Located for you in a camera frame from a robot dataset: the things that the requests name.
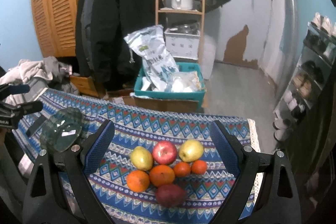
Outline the small mandarin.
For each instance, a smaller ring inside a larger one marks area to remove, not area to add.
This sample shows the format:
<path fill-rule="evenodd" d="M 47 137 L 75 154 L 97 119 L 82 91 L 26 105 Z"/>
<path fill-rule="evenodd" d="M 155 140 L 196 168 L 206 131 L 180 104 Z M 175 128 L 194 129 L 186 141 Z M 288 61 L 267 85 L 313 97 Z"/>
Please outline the small mandarin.
<path fill-rule="evenodd" d="M 204 174 L 207 170 L 207 163 L 203 160 L 196 160 L 191 165 L 191 172 L 193 174 Z"/>
<path fill-rule="evenodd" d="M 191 166 L 186 162 L 179 162 L 173 167 L 176 177 L 187 177 L 191 173 Z"/>

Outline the dark glass fruit bowl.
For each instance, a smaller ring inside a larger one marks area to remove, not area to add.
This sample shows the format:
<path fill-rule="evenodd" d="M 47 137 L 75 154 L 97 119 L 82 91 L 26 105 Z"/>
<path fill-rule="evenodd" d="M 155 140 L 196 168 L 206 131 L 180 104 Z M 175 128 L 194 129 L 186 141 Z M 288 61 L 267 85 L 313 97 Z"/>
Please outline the dark glass fruit bowl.
<path fill-rule="evenodd" d="M 64 152 L 76 142 L 82 128 L 83 114 L 79 109 L 61 109 L 42 125 L 40 147 L 50 152 Z"/>

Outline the yellow green pear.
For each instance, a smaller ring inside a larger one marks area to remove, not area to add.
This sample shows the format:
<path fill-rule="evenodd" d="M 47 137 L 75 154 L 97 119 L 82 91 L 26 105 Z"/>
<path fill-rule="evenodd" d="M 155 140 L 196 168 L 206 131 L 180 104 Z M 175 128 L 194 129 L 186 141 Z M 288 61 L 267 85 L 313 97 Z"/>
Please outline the yellow green pear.
<path fill-rule="evenodd" d="M 184 162 L 193 162 L 200 159 L 203 153 L 202 143 L 195 139 L 189 139 L 180 146 L 178 155 Z"/>

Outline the large orange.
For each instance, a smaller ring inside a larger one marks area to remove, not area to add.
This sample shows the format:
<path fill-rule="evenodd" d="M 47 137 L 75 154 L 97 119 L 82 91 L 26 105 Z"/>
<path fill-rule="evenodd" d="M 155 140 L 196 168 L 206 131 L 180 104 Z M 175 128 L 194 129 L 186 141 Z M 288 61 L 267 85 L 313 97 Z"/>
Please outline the large orange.
<path fill-rule="evenodd" d="M 133 192 L 144 192 L 150 185 L 150 178 L 146 172 L 134 170 L 127 175 L 126 184 Z"/>
<path fill-rule="evenodd" d="M 157 165 L 149 172 L 150 182 L 156 186 L 172 184 L 175 180 L 175 173 L 168 165 Z"/>

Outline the dark red apple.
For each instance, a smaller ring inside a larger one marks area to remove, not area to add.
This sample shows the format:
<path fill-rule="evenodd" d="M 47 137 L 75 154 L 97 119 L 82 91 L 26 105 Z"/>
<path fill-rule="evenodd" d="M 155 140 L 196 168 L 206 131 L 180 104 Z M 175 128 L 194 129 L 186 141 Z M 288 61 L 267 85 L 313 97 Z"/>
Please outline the dark red apple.
<path fill-rule="evenodd" d="M 161 206 L 176 207 L 185 202 L 187 192 L 175 184 L 166 184 L 157 188 L 155 197 Z"/>

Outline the black smartphone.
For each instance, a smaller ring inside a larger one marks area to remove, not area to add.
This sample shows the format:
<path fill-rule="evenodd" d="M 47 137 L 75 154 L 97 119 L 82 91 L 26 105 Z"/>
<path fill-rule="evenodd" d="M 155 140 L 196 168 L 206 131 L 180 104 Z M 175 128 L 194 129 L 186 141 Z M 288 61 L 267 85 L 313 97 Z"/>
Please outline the black smartphone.
<path fill-rule="evenodd" d="M 43 115 L 41 115 L 38 119 L 36 119 L 33 124 L 27 129 L 26 135 L 28 138 L 30 138 L 38 129 L 41 128 L 41 126 L 45 123 L 47 118 Z"/>

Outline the pile of grey white clothes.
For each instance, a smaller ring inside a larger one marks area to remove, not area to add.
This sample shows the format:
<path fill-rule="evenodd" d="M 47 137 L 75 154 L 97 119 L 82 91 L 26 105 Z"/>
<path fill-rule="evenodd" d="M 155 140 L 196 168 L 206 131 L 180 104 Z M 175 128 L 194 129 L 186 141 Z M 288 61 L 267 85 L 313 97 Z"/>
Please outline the pile of grey white clothes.
<path fill-rule="evenodd" d="M 27 84 L 30 91 L 25 94 L 9 95 L 3 101 L 10 105 L 36 100 L 46 88 L 53 88 L 78 95 L 78 88 L 71 83 L 72 66 L 49 56 L 42 61 L 21 59 L 16 67 L 10 68 L 1 77 L 1 84 Z"/>

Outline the cardboard box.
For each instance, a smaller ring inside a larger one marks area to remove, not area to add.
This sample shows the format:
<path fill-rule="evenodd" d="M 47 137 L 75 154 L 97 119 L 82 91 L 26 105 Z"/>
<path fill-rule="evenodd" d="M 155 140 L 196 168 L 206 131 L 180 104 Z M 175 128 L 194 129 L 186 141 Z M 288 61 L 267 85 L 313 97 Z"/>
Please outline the cardboard box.
<path fill-rule="evenodd" d="M 169 111 L 178 113 L 202 113 L 205 108 L 209 107 L 207 95 L 205 95 L 205 97 L 203 98 L 203 102 L 200 107 L 198 106 L 197 101 L 191 100 L 158 100 L 132 96 L 124 96 L 122 97 L 122 100 L 126 105 L 164 112 Z"/>

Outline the clear plastic bag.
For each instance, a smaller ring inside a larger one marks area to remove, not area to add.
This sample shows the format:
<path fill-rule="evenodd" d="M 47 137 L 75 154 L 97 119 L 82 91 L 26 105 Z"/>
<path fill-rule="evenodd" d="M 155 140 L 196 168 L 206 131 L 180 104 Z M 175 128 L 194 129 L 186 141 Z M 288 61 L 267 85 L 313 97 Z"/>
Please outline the clear plastic bag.
<path fill-rule="evenodd" d="M 167 80 L 166 92 L 193 93 L 204 90 L 204 81 L 200 79 L 197 71 L 174 72 Z"/>

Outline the teal plastic bin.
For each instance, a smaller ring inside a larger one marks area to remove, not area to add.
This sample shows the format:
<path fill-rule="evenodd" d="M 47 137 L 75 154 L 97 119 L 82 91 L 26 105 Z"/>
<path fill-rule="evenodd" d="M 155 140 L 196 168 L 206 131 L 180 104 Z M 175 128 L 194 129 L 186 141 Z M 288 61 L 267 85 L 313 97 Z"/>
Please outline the teal plastic bin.
<path fill-rule="evenodd" d="M 195 92 L 156 92 L 152 90 L 141 90 L 143 87 L 142 78 L 145 77 L 145 72 L 143 67 L 139 70 L 138 77 L 135 81 L 134 85 L 134 93 L 136 96 L 140 97 L 149 97 L 160 100 L 189 100 L 189 101 L 197 101 L 199 109 L 202 106 L 203 98 L 205 96 L 205 84 L 204 79 L 201 73 L 200 66 L 197 63 L 186 63 L 186 62 L 177 62 L 179 66 L 179 70 L 181 72 L 197 72 L 199 80 L 201 82 L 201 89 Z"/>

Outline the white trash bin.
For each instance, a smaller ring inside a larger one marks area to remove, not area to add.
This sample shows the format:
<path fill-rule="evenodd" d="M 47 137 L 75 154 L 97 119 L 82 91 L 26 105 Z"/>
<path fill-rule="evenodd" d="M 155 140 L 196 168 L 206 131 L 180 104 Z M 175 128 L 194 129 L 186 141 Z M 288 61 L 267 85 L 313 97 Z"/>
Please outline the white trash bin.
<path fill-rule="evenodd" d="M 201 59 L 201 71 L 203 78 L 205 80 L 209 80 L 213 71 L 214 61 L 217 51 L 217 44 L 215 40 L 204 34 L 204 45 L 202 51 L 202 59 Z"/>

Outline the white patterned storage box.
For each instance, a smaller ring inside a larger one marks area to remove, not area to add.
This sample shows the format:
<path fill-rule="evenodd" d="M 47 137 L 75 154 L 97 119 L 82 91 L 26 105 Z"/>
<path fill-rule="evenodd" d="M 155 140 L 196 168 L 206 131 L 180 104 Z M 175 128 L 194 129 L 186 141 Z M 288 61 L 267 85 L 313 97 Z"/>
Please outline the white patterned storage box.
<path fill-rule="evenodd" d="M 179 34 L 165 31 L 165 43 L 168 51 L 174 58 L 198 59 L 199 35 Z"/>

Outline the shoe rack with shoes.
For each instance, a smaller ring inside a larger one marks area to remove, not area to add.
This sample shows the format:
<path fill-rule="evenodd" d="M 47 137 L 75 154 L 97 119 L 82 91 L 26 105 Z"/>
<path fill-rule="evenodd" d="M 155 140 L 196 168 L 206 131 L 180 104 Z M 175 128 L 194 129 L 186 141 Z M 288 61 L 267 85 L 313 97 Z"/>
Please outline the shoe rack with shoes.
<path fill-rule="evenodd" d="M 316 12 L 307 24 L 303 48 L 289 83 L 274 109 L 273 134 L 284 142 L 316 103 L 335 63 L 335 24 Z"/>

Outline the black hanging jacket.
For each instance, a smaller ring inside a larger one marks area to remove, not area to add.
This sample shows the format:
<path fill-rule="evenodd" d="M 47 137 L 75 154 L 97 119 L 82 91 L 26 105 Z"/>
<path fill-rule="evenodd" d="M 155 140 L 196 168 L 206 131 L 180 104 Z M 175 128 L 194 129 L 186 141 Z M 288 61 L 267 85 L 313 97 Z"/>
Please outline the black hanging jacket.
<path fill-rule="evenodd" d="M 155 0 L 78 0 L 75 53 L 82 77 L 106 92 L 133 86 L 142 65 L 124 38 L 155 24 Z"/>

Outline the white cooking pot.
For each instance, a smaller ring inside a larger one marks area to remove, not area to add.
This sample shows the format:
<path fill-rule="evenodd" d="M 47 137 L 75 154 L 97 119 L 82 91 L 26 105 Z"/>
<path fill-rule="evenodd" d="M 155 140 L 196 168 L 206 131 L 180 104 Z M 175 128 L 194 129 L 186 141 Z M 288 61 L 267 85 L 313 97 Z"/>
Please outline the white cooking pot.
<path fill-rule="evenodd" d="M 175 10 L 191 11 L 201 0 L 171 0 L 171 8 Z"/>

